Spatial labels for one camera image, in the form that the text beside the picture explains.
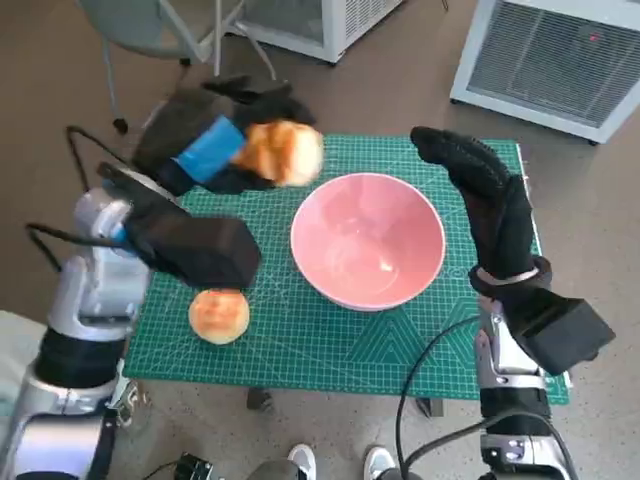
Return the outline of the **black gloved right hand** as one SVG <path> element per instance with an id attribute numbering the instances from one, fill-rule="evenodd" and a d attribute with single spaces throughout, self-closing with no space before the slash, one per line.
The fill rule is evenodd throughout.
<path id="1" fill-rule="evenodd" d="M 473 137 L 416 126 L 410 139 L 424 162 L 446 169 L 462 196 L 477 265 L 497 280 L 533 271 L 531 205 L 523 178 Z"/>

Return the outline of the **black left hand blue tape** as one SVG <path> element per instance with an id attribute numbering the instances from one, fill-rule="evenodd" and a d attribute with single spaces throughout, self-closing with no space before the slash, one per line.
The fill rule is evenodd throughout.
<path id="1" fill-rule="evenodd" d="M 251 127 L 275 121 L 316 123 L 286 82 L 217 77 L 176 90 L 144 129 L 131 164 L 175 196 L 195 186 L 219 194 L 273 189 L 273 171 L 239 165 L 237 155 Z"/>

